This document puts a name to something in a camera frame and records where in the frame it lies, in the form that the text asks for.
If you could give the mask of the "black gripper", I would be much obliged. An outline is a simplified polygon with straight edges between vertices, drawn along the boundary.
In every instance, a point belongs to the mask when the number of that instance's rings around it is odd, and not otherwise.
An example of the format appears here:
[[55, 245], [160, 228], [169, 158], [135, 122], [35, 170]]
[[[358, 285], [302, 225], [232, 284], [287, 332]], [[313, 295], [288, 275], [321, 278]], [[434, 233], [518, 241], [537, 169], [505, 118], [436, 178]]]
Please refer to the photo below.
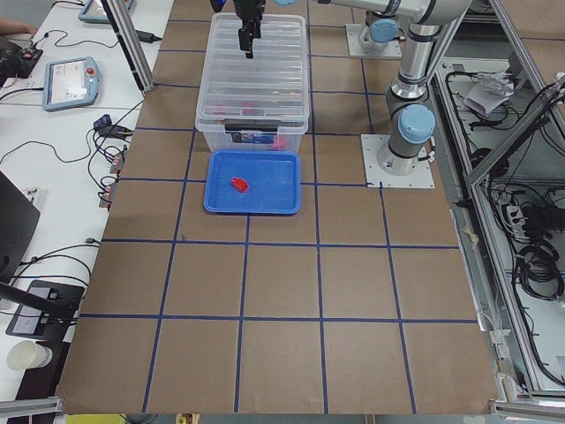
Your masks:
[[260, 21], [265, 10], [265, 0], [234, 0], [235, 12], [242, 19], [238, 29], [239, 46], [245, 57], [253, 59], [253, 42], [260, 38]]

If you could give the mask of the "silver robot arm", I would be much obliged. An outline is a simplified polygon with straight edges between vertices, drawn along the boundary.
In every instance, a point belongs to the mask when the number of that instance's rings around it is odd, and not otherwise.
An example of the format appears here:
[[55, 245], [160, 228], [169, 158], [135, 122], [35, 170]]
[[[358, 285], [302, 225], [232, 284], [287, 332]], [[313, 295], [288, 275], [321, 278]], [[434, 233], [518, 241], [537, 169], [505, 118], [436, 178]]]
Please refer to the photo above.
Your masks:
[[358, 40], [364, 46], [386, 44], [396, 38], [398, 30], [399, 26], [395, 16], [367, 11], [365, 13], [365, 26], [361, 30]]
[[377, 154], [381, 169], [404, 177], [413, 172], [421, 148], [431, 139], [434, 114], [423, 104], [427, 82], [468, 11], [469, 1], [331, 1], [331, 5], [365, 11], [361, 39], [389, 42], [382, 25], [386, 20], [407, 22], [405, 44], [397, 75], [387, 91], [392, 133]]

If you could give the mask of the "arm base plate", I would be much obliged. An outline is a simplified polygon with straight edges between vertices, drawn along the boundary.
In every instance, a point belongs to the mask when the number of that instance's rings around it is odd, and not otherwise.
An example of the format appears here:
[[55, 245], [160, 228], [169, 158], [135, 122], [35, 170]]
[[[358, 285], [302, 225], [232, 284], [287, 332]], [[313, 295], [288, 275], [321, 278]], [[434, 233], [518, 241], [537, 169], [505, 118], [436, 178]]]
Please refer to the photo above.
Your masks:
[[347, 24], [345, 31], [350, 57], [383, 60], [400, 60], [402, 57], [399, 41], [375, 42], [365, 24]]
[[434, 189], [431, 162], [422, 147], [418, 156], [404, 159], [389, 149], [386, 134], [362, 134], [365, 184], [370, 188]]

